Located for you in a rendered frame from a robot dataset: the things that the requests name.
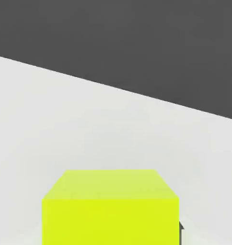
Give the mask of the small yellow cube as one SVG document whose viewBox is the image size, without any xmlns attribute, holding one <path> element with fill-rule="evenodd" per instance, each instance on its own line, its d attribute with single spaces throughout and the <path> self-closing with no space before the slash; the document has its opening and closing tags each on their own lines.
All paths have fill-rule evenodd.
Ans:
<svg viewBox="0 0 232 245">
<path fill-rule="evenodd" d="M 42 245 L 180 245 L 179 198 L 151 169 L 67 170 L 42 199 Z"/>
</svg>

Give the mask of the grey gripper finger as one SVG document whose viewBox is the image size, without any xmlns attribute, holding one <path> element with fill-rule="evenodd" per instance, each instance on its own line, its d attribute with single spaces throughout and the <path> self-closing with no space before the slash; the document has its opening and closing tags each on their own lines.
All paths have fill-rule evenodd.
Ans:
<svg viewBox="0 0 232 245">
<path fill-rule="evenodd" d="M 197 233 L 191 220 L 187 216 L 182 215 L 180 223 L 183 226 L 181 231 L 181 245 L 197 245 Z"/>
</svg>

